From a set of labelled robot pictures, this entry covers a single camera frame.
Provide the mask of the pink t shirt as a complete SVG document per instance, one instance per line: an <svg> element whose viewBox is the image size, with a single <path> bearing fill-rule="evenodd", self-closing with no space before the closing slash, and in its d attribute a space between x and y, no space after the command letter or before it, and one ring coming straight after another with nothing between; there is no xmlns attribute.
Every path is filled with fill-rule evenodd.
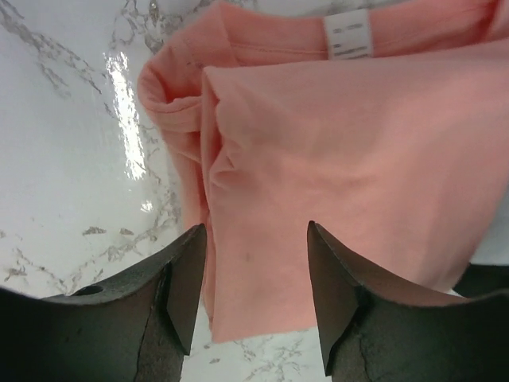
<svg viewBox="0 0 509 382"><path fill-rule="evenodd" d="M208 231L221 343L316 323L310 221L450 290L508 186L508 4L407 1L325 18L216 2L143 67L138 97Z"/></svg>

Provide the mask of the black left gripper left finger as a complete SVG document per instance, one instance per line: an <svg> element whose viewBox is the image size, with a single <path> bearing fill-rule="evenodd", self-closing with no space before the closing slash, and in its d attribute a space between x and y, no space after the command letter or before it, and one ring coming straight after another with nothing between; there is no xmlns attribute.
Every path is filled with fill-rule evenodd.
<svg viewBox="0 0 509 382"><path fill-rule="evenodd" d="M189 355L207 233L71 295L1 291L4 381L178 381Z"/></svg>

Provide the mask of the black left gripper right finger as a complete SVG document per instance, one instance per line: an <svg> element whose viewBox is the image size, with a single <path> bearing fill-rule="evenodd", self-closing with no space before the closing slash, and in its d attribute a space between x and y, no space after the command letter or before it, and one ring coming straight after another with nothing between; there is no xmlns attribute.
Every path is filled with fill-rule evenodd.
<svg viewBox="0 0 509 382"><path fill-rule="evenodd" d="M508 289L476 298L409 282L307 231L324 371L334 381L505 381Z"/></svg>

